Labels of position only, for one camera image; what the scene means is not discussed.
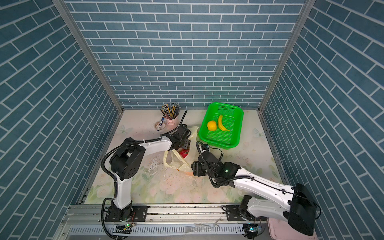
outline wire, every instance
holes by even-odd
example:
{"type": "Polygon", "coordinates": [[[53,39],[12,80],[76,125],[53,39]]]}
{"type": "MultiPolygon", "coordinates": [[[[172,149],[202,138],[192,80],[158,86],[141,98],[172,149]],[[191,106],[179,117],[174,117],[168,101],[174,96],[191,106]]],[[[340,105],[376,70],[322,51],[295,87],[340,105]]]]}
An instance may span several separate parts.
{"type": "Polygon", "coordinates": [[[209,148],[212,148],[212,149],[218,149],[218,150],[220,150],[220,152],[221,152],[221,154],[220,154],[220,158],[218,159],[219,161],[221,161],[221,159],[223,158],[223,156],[224,156],[224,153],[223,153],[223,151],[221,151],[221,149],[220,148],[215,148],[215,147],[209,147],[209,148]]]}
{"type": "Polygon", "coordinates": [[[266,228],[266,223],[264,225],[264,228],[262,226],[262,218],[259,216],[259,222],[260,222],[260,227],[262,228],[262,232],[260,234],[258,234],[257,236],[263,234],[263,232],[265,231],[265,228],[266,228]]]}
{"type": "Polygon", "coordinates": [[[109,236],[110,238],[112,239],[115,239],[115,240],[122,240],[122,239],[126,239],[127,237],[122,237],[122,236],[113,236],[112,234],[110,234],[107,230],[107,228],[105,227],[105,223],[104,223],[104,208],[105,208],[105,202],[110,200],[110,201],[113,201],[116,197],[117,197],[117,194],[118,194],[118,179],[116,178],[116,176],[111,173],[106,167],[105,167],[105,161],[107,160],[107,158],[112,155],[114,152],[116,152],[118,149],[120,148],[123,148],[123,147],[128,147],[128,146],[131,146],[131,145],[134,145],[134,144],[141,144],[141,143],[145,143],[145,142],[155,142],[155,141],[159,141],[161,140],[161,138],[155,138],[155,139],[150,139],[150,140],[144,140],[144,141],[134,141],[134,142],[130,142],[130,143],[127,143],[127,144],[124,144],[124,145],[120,145],[118,147],[115,147],[114,149],[112,149],[111,151],[109,151],[104,157],[103,159],[101,160],[101,169],[106,173],[108,174],[109,176],[111,176],[113,178],[113,181],[114,181],[114,190],[115,190],[115,193],[114,193],[114,196],[113,198],[104,198],[103,200],[103,203],[101,205],[101,225],[103,227],[103,230],[104,232],[106,233],[107,236],[109,236]]]}
{"type": "Polygon", "coordinates": [[[106,234],[108,237],[112,238],[112,239],[115,239],[115,240],[123,240],[123,239],[126,239],[127,237],[123,237],[123,236],[114,236],[114,235],[110,234],[110,233],[108,232],[107,228],[105,227],[105,223],[104,223],[104,208],[105,208],[105,202],[106,202],[107,200],[112,201],[113,198],[106,197],[106,198],[104,198],[103,203],[101,204],[101,225],[102,225],[102,227],[103,227],[103,230],[104,230],[105,234],[106,234]]]}
{"type": "Polygon", "coordinates": [[[207,175],[208,175],[209,180],[210,180],[210,182],[211,182],[211,184],[212,184],[212,186],[213,186],[214,188],[219,188],[219,187],[221,187],[222,185],[224,185],[224,184],[226,184],[226,183],[228,183],[228,182],[235,181],[235,180],[239,180],[239,179],[251,179],[251,181],[256,181],[256,182],[261,183],[261,184],[263,184],[263,185],[265,185],[265,186],[267,186],[267,187],[273,188],[273,189],[278,190],[278,191],[281,191],[281,192],[283,192],[283,193],[292,194],[292,195],[295,195],[295,196],[297,196],[297,197],[301,197],[301,198],[303,198],[303,199],[305,199],[305,200],[307,200],[307,201],[309,201],[309,202],[312,202],[312,203],[315,205],[315,207],[316,207],[316,208],[319,208],[319,210],[320,210],[319,215],[318,215],[315,219],[318,219],[318,218],[321,216],[321,207],[320,207],[316,202],[314,202],[314,201],[312,201],[312,200],[309,200],[308,198],[303,197],[303,196],[300,196],[300,195],[298,195],[298,194],[295,194],[295,193],[292,193],[292,192],[287,192],[287,191],[285,191],[285,190],[281,190],[281,189],[272,187],[272,186],[270,186],[270,185],[268,185],[268,184],[265,184],[265,183],[263,183],[263,182],[260,182],[260,181],[256,180],[254,177],[251,177],[251,176],[249,176],[249,175],[236,176],[236,177],[227,179],[227,180],[225,180],[225,181],[222,181],[222,182],[220,182],[220,183],[215,183],[215,182],[212,180],[212,176],[211,176],[211,172],[210,172],[210,171],[211,171],[211,168],[209,168],[209,164],[208,164],[208,162],[204,159],[204,157],[203,157],[203,155],[202,155],[202,153],[201,153],[199,144],[201,144],[202,146],[204,146],[204,148],[205,148],[206,150],[208,150],[208,149],[205,147],[204,143],[202,143],[202,142],[200,142],[200,141],[197,141],[197,142],[196,142],[197,151],[199,152],[199,155],[200,155],[201,159],[203,160],[203,164],[205,164],[206,167],[207,167],[207,169],[208,169],[208,171],[207,171],[207,175]]]}
{"type": "Polygon", "coordinates": [[[133,215],[132,215],[131,225],[132,225],[132,223],[133,223],[133,218],[135,217],[135,213],[136,213],[136,212],[134,212],[133,215]]]}

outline brick wallpaper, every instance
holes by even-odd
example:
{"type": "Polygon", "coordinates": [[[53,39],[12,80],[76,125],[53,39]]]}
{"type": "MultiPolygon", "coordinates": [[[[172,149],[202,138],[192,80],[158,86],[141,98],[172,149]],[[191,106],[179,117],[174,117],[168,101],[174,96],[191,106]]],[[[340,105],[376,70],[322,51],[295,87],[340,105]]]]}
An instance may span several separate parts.
{"type": "Polygon", "coordinates": [[[0,239],[52,238],[117,112],[51,0],[0,1],[0,239]]]}
{"type": "Polygon", "coordinates": [[[125,108],[256,108],[304,0],[72,1],[125,108]]]}
{"type": "Polygon", "coordinates": [[[317,0],[265,109],[322,239],[384,239],[384,1],[317,0]]]}

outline green plastic basket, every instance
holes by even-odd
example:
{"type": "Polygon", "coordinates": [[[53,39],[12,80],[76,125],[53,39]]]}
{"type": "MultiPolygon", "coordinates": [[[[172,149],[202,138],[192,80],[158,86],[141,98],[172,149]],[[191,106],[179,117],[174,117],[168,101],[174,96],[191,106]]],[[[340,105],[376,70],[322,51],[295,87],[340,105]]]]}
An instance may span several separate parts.
{"type": "Polygon", "coordinates": [[[230,149],[236,147],[240,141],[241,126],[243,124],[244,112],[241,108],[226,103],[211,103],[208,106],[203,123],[199,131],[199,137],[209,145],[230,149]],[[229,131],[209,131],[207,123],[216,121],[223,115],[222,123],[229,131]]]}

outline mounting plate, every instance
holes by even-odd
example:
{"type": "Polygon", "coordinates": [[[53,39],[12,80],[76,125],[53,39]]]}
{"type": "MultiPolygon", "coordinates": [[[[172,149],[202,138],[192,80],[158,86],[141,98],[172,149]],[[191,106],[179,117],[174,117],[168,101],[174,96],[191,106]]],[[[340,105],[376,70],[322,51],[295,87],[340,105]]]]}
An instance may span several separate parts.
{"type": "MultiPolygon", "coordinates": [[[[132,217],[128,219],[128,222],[145,222],[145,218],[147,217],[148,206],[132,206],[132,217]]],[[[105,216],[105,222],[119,222],[119,219],[113,214],[109,214],[105,216]]]]}
{"type": "Polygon", "coordinates": [[[133,222],[145,222],[147,217],[148,206],[132,206],[133,208],[133,222]]]}
{"type": "MultiPolygon", "coordinates": [[[[241,217],[240,205],[225,205],[223,208],[226,210],[227,213],[227,221],[244,221],[244,219],[241,217]]],[[[266,221],[267,217],[256,217],[256,221],[266,221]]]]}

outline black motor housing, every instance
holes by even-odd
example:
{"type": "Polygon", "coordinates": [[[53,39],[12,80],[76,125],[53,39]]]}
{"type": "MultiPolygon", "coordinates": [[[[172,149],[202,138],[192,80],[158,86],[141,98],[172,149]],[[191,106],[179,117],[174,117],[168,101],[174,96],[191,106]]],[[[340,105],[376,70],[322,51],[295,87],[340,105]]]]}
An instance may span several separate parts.
{"type": "MultiPolygon", "coordinates": [[[[129,137],[126,138],[121,145],[126,145],[134,141],[134,139],[129,137]]],[[[138,144],[118,149],[109,160],[112,172],[117,173],[120,180],[133,177],[139,170],[144,153],[145,148],[138,144]]]]}
{"type": "Polygon", "coordinates": [[[283,212],[283,215],[288,219],[288,224],[293,229],[312,236],[317,209],[315,200],[303,184],[296,183],[292,189],[295,191],[295,195],[293,195],[292,201],[288,202],[291,209],[289,212],[283,212]]]}

